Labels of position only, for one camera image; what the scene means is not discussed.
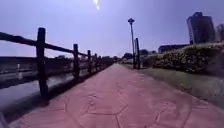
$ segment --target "green hedge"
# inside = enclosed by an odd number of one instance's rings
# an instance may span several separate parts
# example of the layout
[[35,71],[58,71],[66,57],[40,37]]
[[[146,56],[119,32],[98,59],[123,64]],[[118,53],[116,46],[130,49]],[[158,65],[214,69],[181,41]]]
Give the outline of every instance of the green hedge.
[[142,64],[145,67],[167,68],[194,73],[206,72],[210,60],[223,48],[224,43],[191,45],[176,51],[150,55],[143,60]]

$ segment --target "grass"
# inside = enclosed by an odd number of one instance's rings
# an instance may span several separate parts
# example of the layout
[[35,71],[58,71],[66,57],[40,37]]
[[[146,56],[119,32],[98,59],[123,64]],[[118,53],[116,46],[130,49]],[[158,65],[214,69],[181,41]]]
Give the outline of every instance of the grass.
[[224,109],[224,80],[222,78],[158,68],[139,71]]

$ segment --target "sky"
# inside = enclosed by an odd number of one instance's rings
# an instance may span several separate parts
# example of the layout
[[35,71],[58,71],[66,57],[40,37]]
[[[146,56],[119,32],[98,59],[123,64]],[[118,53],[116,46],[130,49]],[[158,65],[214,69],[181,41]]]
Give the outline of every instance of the sky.
[[[0,32],[36,40],[38,27],[46,28],[46,41],[101,56],[131,52],[129,18],[140,48],[189,43],[186,19],[194,12],[224,23],[223,0],[1,0]],[[54,57],[66,55],[46,50]],[[35,56],[30,46],[0,41],[0,56]]]

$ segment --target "street lamp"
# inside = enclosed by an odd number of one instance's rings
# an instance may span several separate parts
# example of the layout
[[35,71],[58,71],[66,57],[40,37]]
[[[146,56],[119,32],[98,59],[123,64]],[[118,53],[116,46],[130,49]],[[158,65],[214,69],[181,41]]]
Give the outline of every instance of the street lamp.
[[135,22],[134,19],[130,18],[128,20],[128,22],[130,23],[131,25],[131,36],[132,36],[132,48],[133,48],[133,68],[135,68],[135,48],[134,48],[134,35],[133,35],[133,23]]

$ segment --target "paved walkway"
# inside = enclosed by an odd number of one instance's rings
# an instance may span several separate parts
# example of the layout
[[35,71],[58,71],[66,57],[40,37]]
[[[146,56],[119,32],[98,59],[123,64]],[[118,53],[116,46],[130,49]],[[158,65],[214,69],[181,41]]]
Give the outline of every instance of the paved walkway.
[[15,128],[223,128],[224,111],[118,64],[13,122]]

